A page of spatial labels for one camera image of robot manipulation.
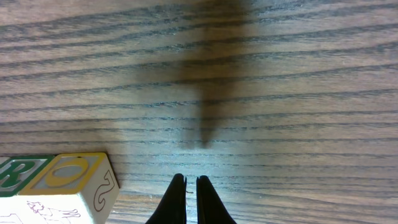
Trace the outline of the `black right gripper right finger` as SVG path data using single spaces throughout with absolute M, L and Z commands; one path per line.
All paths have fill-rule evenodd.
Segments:
M 218 196 L 209 178 L 197 178 L 198 224 L 236 224 Z

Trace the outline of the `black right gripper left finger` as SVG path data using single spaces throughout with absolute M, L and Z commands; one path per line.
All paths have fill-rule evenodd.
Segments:
M 186 224 L 187 179 L 175 174 L 155 212 L 146 224 Z

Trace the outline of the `green B wooden block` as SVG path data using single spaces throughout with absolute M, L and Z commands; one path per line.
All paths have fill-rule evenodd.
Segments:
M 104 224 L 118 195 L 106 153 L 59 154 L 17 195 L 1 198 L 1 224 Z

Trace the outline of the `red letter wooden block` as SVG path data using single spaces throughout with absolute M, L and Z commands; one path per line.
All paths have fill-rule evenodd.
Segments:
M 17 195 L 54 157 L 51 154 L 1 157 L 1 198 Z

